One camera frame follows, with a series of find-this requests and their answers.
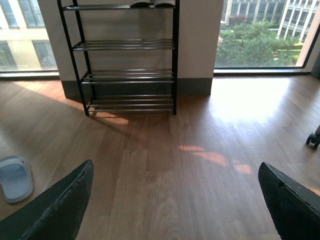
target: building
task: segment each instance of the building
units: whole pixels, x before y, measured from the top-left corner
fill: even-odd
[[[237,19],[247,23],[263,20],[280,24],[287,0],[224,0],[221,20],[233,26]]]
[[[0,0],[0,71],[56,69],[37,0]]]
[[[310,31],[320,0],[288,0],[278,30],[278,36],[299,37],[302,43]]]

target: slipper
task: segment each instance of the slipper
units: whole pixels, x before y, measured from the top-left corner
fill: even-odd
[[[8,203],[26,199],[34,190],[29,162],[20,156],[0,160],[0,185]]]

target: dark baseboard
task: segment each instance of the dark baseboard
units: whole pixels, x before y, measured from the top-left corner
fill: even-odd
[[[80,93],[76,81],[61,81],[65,97],[80,101]],[[212,78],[179,78],[177,82],[177,94],[184,95],[210,95]],[[163,84],[134,84],[127,85],[97,85],[95,86],[98,96],[117,95],[166,95],[171,93],[171,86]],[[84,96],[91,96],[90,86],[83,88]]]

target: tree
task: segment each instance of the tree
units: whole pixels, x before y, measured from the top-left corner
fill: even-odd
[[[277,38],[268,21],[253,24],[242,23],[221,33],[215,67],[282,67],[293,66],[288,50],[299,42],[297,37]]]

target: shoe rack shelf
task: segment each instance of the shoe rack shelf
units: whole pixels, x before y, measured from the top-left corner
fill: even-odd
[[[104,5],[78,5],[77,0],[72,0],[73,5],[62,6],[61,0],[57,0],[62,25],[72,60],[81,102],[86,116],[96,112],[172,112],[177,113],[177,76],[178,76],[178,43],[179,43],[179,6],[180,1],[175,1],[175,6],[170,7],[135,7],[130,8],[125,4],[104,4]],[[161,11],[160,9],[172,9],[172,38],[170,39],[120,39],[120,40],[87,40],[81,11],[139,11],[139,10]],[[74,12],[79,30],[79,42],[72,45],[68,24],[65,18],[66,12]],[[104,70],[92,69],[89,57],[90,51],[134,51],[134,50],[171,50],[171,69],[122,69]],[[86,62],[86,73],[79,74],[75,52],[83,52]],[[127,88],[132,85],[161,85],[170,89],[170,94],[121,94],[101,95],[97,94],[96,88],[105,86],[123,86]],[[90,95],[85,96],[84,88],[90,86]]]

